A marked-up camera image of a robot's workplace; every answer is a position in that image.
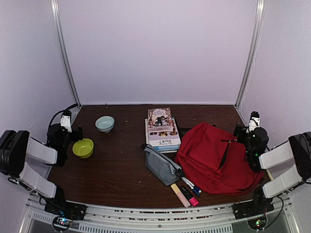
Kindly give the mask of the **red student backpack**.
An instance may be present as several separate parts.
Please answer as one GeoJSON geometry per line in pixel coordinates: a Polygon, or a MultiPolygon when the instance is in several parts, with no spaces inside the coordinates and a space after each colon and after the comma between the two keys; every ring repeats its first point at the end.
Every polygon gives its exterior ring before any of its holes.
{"type": "Polygon", "coordinates": [[[203,122],[182,137],[175,162],[209,194],[242,195],[251,192],[264,176],[250,168],[245,153],[245,145],[233,134],[203,122]]]}

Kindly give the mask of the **illustrated Taming Shrew book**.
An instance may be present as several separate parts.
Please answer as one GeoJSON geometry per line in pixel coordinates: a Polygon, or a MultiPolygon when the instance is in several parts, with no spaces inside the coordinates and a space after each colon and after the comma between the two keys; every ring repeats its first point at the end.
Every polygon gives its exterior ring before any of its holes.
{"type": "Polygon", "coordinates": [[[173,118],[170,107],[148,109],[147,120],[149,133],[173,131],[173,118]]]}

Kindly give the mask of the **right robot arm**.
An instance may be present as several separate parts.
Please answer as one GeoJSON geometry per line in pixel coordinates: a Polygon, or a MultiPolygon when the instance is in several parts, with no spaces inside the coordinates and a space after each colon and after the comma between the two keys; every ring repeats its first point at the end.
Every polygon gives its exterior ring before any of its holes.
{"type": "Polygon", "coordinates": [[[284,143],[268,149],[267,131],[259,126],[246,127],[236,125],[234,136],[245,145],[245,160],[254,172],[260,172],[284,164],[290,160],[294,164],[277,178],[254,191],[249,210],[260,214],[277,197],[284,192],[291,192],[298,186],[309,183],[311,178],[311,133],[292,135],[284,143]]]}

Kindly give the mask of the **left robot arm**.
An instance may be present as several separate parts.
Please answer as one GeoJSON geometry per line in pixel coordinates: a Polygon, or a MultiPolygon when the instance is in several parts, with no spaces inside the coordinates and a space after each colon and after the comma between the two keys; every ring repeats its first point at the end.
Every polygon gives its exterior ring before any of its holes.
{"type": "Polygon", "coordinates": [[[8,181],[39,194],[60,216],[70,211],[63,189],[44,178],[30,162],[64,166],[70,144],[83,139],[82,127],[71,127],[71,111],[76,107],[78,104],[73,104],[55,114],[61,116],[60,121],[49,122],[46,142],[35,139],[27,130],[6,130],[0,137],[1,173],[8,181]]]}

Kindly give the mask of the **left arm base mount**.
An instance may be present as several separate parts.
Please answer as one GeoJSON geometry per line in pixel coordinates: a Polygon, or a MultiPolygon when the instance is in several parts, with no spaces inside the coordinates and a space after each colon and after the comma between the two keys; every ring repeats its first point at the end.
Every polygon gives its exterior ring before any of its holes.
{"type": "Polygon", "coordinates": [[[63,216],[71,220],[84,220],[87,206],[68,202],[67,207],[57,207],[55,204],[48,203],[45,205],[44,211],[56,216],[63,216]]]}

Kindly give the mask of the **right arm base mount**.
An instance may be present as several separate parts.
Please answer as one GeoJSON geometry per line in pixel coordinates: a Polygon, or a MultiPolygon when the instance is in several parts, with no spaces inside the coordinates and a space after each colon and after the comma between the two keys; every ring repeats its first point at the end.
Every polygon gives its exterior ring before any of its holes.
{"type": "Polygon", "coordinates": [[[235,219],[249,218],[257,215],[262,215],[266,212],[274,210],[274,206],[269,204],[254,204],[253,201],[235,203],[232,205],[235,219]]]}

